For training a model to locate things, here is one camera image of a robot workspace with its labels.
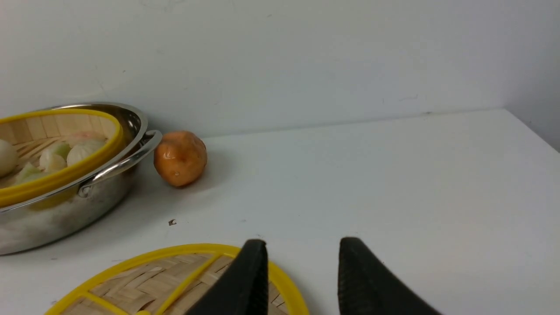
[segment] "yellow rim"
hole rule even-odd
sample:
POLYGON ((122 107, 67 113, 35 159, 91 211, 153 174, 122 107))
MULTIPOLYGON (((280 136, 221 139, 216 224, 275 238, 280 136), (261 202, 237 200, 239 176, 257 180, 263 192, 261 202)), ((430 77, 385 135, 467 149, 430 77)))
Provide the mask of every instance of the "yellow rim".
POLYGON ((121 149, 123 139, 123 127, 119 121, 110 114, 98 112, 89 109, 57 109, 40 112, 31 112, 21 115, 11 116, 0 119, 0 124, 18 121, 31 117, 41 117, 47 115, 67 115, 67 114, 85 114, 95 115, 110 120, 115 125, 115 134, 107 141, 107 143, 94 154, 83 159, 77 164, 64 168, 58 172, 47 175, 32 182, 19 184, 12 187, 0 189, 0 207, 13 205, 25 200, 29 200, 49 191, 53 191, 59 187, 71 183, 72 181, 86 175, 95 170, 102 164, 105 164, 121 149))
MULTIPOLYGON (((117 306, 89 293, 88 291, 95 287, 96 285, 102 283, 103 281, 115 276, 123 271, 129 270, 131 268, 137 267, 144 263, 148 263, 154 260, 159 260, 165 257, 176 256, 180 254, 189 254, 189 253, 208 253, 213 254, 212 258, 206 261, 201 267, 195 270, 187 279, 180 284, 175 291, 169 296, 169 298, 163 303, 160 309, 157 310, 156 313, 152 315, 161 315, 163 312, 181 295, 183 290, 193 281, 195 280, 206 268, 208 268, 219 256, 225 255, 229 257, 236 257, 239 253, 240 249, 234 246, 228 245, 221 245, 221 244, 188 244, 188 245, 180 245, 174 247, 168 247, 159 249, 157 251, 153 251, 150 253, 145 253, 140 256, 131 258, 129 260, 123 261, 118 265, 115 265, 100 274, 92 277, 91 279, 87 280, 79 287, 72 290, 68 295, 58 301, 53 307, 51 307, 45 315, 59 315, 61 314, 67 307, 69 307, 74 301, 78 298, 87 298, 96 303, 99 303, 103 307, 107 308, 108 310, 112 311, 117 315, 127 315, 128 313, 121 310, 117 306)), ((307 306, 305 305, 305 301, 301 296, 299 290, 297 289, 296 285, 292 282, 292 280, 275 264, 272 262, 268 263, 268 277, 269 280, 274 283, 278 292, 284 298, 286 303, 286 307, 290 314, 297 314, 297 315, 309 315, 309 311, 307 310, 307 306)), ((137 315, 150 315, 146 311, 140 311, 137 315)))

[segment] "pot handle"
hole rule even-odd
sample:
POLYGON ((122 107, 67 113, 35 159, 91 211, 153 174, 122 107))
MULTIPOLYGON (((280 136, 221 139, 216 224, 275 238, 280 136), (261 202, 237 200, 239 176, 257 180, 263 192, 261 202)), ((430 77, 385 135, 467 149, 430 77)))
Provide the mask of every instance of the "pot handle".
POLYGON ((147 131, 142 137, 142 139, 140 140, 140 144, 142 145, 142 147, 138 149, 138 151, 131 154, 131 156, 127 157, 126 159, 102 170, 101 172, 97 173, 94 177, 86 180, 78 189, 78 196, 82 198, 87 197, 90 193, 91 186, 98 184, 113 176, 119 175, 120 173, 138 164, 138 162, 140 162, 143 158, 145 158, 148 154, 150 154, 156 148, 156 146, 160 144, 161 139, 162 139, 162 134, 160 131, 158 130, 147 131))

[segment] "orange ball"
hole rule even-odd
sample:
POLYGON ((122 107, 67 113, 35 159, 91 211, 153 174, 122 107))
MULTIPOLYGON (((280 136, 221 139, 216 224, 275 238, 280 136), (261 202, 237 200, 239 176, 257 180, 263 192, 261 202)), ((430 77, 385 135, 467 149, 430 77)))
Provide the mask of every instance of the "orange ball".
POLYGON ((166 133, 153 152, 153 166, 157 173, 175 187, 197 180, 207 162, 204 142, 189 131, 166 133))

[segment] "stainless steel pot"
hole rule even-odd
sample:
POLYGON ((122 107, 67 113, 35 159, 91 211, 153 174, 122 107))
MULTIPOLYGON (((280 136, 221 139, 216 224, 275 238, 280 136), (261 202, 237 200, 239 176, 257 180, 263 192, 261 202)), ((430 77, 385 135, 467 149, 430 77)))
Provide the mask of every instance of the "stainless steel pot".
POLYGON ((138 162, 161 141, 159 131, 146 131, 148 119, 137 108, 117 103, 62 105, 42 110, 83 108, 115 116, 127 146, 84 177, 35 199, 0 208, 0 254, 41 246, 92 223, 129 192, 138 162))

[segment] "bamboo steamer lid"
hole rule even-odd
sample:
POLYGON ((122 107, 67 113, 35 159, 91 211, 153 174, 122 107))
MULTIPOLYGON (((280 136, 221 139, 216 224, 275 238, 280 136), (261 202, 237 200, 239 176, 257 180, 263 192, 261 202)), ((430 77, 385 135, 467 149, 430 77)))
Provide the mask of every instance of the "bamboo steamer lid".
POLYGON ((110 114, 89 109, 43 110, 1 118, 0 139, 10 143, 18 154, 16 169, 0 177, 0 208, 70 184, 105 164, 125 146, 119 121, 110 114), (107 142, 79 163, 31 182, 15 184, 18 173, 27 163, 39 166, 44 149, 68 140, 77 132, 95 132, 103 135, 107 142))
MULTIPOLYGON (((220 244, 189 244, 146 253, 87 280, 46 315, 183 315, 239 251, 220 244)), ((290 278, 272 262, 268 273, 268 314, 308 315, 290 278)))

